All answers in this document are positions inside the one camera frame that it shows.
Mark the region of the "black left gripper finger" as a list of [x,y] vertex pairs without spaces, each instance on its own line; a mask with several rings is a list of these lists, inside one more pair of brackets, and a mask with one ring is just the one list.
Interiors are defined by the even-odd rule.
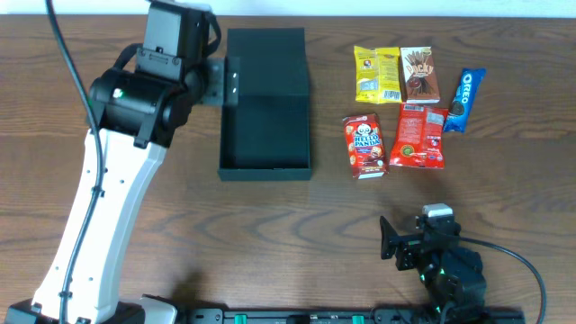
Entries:
[[204,94],[204,103],[210,106],[222,106],[225,99],[225,59],[208,58],[206,67],[208,84]]
[[239,58],[225,58],[224,105],[237,106],[239,102]]

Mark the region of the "dark green box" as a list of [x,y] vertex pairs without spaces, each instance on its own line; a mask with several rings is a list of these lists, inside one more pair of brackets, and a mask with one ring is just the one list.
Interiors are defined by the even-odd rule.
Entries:
[[221,111],[220,179],[310,179],[305,30],[230,29],[226,57],[239,58],[239,96],[237,106]]

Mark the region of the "blue Oreo packet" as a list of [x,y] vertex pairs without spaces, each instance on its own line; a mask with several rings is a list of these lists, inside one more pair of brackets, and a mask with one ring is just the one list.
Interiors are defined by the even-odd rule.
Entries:
[[463,69],[454,100],[451,102],[445,120],[444,132],[458,131],[465,133],[475,96],[485,75],[485,68]]

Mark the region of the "yellow snack bag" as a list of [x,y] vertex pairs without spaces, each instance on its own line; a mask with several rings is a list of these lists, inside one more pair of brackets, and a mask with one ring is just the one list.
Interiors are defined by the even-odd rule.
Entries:
[[354,46],[355,100],[359,103],[392,104],[402,101],[400,49]]

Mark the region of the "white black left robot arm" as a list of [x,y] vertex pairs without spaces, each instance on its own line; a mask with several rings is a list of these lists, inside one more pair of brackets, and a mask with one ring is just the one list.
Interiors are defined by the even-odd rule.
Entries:
[[9,323],[178,323],[160,297],[124,301],[122,264],[143,197],[176,130],[210,83],[221,29],[207,4],[154,1],[145,38],[80,87],[89,131],[76,197],[52,265]]

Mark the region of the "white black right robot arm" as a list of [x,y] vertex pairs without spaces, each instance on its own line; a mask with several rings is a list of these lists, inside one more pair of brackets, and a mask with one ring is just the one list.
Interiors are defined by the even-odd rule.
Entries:
[[416,218],[419,234],[401,236],[384,218],[381,258],[395,258],[400,271],[415,270],[431,305],[360,311],[227,311],[223,323],[472,323],[482,317],[486,281],[478,253],[460,247],[460,225],[443,203],[426,205]]

